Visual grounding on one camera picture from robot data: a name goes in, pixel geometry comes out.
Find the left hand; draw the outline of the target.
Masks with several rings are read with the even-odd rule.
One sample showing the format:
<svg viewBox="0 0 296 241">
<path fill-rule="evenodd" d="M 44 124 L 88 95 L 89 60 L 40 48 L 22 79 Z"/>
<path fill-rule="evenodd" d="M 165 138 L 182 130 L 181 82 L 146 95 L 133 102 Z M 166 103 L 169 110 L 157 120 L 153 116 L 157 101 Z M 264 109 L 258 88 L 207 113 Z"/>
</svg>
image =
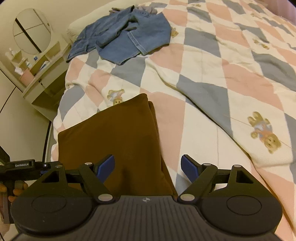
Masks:
<svg viewBox="0 0 296 241">
<path fill-rule="evenodd" d="M 15 199 L 20 196 L 25 190 L 28 188 L 28 184 L 24 181 L 20 181 L 17 183 L 17 188 L 13 190 L 13 195 L 8 196 L 8 200 L 10 203 L 14 202 Z M 3 203 L 4 194 L 7 192 L 7 187 L 1 183 L 1 204 Z"/>
</svg>

